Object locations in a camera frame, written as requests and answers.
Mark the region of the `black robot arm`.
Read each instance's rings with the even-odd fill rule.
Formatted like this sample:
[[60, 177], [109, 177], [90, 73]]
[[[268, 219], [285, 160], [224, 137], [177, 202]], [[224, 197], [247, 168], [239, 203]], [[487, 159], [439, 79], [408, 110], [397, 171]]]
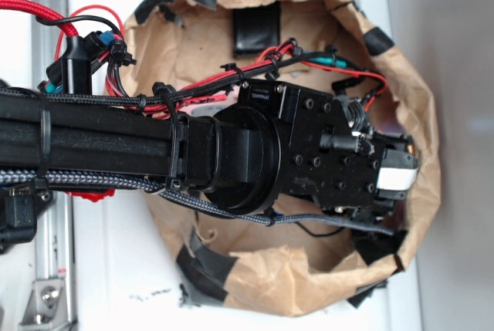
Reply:
[[383, 214], [418, 174], [410, 137], [376, 131], [359, 100], [253, 79], [210, 117], [156, 120], [94, 97], [1, 95], [1, 183], [58, 190], [200, 191], [233, 215], [286, 194], [326, 212]]

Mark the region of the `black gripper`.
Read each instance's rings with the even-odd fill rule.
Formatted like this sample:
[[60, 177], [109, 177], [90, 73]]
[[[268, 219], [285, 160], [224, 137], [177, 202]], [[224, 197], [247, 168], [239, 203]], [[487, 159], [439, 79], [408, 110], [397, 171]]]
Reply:
[[281, 147], [281, 192], [327, 214], [393, 214], [416, 181], [411, 137], [375, 130], [357, 99], [253, 79], [240, 89], [238, 104], [274, 127], [268, 138]]

